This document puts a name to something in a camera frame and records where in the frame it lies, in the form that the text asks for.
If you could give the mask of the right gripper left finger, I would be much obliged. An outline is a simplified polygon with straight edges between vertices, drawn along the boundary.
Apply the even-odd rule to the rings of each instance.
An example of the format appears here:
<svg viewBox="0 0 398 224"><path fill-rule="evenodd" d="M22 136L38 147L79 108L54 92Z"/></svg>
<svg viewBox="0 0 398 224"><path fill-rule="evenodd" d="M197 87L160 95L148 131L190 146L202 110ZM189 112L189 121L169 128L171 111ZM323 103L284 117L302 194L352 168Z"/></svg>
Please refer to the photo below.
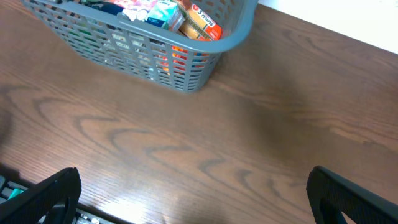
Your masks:
<svg viewBox="0 0 398 224"><path fill-rule="evenodd" d="M65 168L1 204L1 223L35 223L46 209L65 197L68 198L68 216L61 224L71 224L80 194L81 179L77 168Z"/></svg>

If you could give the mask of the San Remo spaghetti packet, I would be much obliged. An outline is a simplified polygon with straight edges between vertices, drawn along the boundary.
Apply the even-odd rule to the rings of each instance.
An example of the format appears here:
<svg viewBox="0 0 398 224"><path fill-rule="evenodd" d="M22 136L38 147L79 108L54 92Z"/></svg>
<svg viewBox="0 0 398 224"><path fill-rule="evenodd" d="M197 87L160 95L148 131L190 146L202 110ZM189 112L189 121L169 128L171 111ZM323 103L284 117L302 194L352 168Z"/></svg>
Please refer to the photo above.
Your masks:
<svg viewBox="0 0 398 224"><path fill-rule="evenodd" d="M190 1L175 1L184 17L179 31L190 39L202 41L219 40L222 28L201 8Z"/></svg>

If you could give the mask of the orange medicine box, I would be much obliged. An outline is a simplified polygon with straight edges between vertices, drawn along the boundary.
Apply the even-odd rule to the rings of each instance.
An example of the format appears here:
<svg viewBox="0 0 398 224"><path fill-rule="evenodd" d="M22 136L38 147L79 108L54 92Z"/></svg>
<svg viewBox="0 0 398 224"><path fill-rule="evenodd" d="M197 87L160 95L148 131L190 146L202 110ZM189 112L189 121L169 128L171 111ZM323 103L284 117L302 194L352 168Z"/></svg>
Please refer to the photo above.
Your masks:
<svg viewBox="0 0 398 224"><path fill-rule="evenodd" d="M153 47L152 50L156 51L156 54L153 55L156 69L159 73L168 76L171 76L171 73L184 75L187 68L190 68L190 72L199 73L205 68L209 56L209 54L194 52L192 60L189 61L187 58L188 50L173 45L171 62L169 62L166 50L157 47Z"/></svg>

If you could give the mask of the blue Kleenex tissue multipack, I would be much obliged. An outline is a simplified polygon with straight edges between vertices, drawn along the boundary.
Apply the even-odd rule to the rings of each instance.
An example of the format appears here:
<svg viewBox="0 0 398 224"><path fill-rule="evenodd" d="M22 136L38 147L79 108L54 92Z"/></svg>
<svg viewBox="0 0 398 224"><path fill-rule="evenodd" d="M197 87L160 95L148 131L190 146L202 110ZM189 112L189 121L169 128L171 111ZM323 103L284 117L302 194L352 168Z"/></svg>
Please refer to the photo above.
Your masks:
<svg viewBox="0 0 398 224"><path fill-rule="evenodd" d="M185 21L178 3L169 0L81 0L80 4L171 32L177 32Z"/></svg>

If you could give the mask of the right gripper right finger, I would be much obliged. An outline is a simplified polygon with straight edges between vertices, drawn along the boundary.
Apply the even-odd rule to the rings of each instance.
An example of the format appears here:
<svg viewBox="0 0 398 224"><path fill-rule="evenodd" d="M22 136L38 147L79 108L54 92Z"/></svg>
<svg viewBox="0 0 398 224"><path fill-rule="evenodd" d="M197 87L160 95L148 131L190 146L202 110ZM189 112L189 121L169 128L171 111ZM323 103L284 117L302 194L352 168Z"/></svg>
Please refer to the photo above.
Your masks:
<svg viewBox="0 0 398 224"><path fill-rule="evenodd" d="M306 186L315 223L397 224L397 205L366 190L350 180L315 166Z"/></svg>

